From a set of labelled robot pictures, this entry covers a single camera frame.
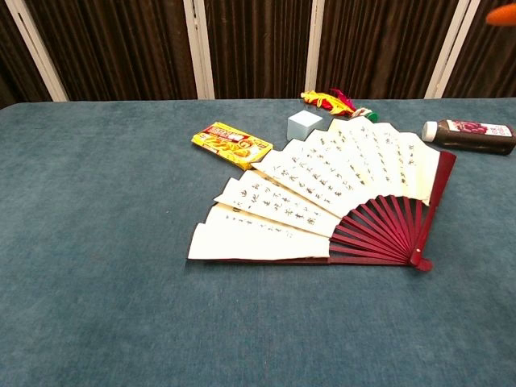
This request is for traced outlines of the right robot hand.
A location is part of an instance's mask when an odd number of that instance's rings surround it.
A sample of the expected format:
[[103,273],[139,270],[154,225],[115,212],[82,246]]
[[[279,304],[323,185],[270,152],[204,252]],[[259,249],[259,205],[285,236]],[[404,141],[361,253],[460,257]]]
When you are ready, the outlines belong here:
[[516,3],[510,3],[492,9],[485,17],[488,25],[496,27],[516,26]]

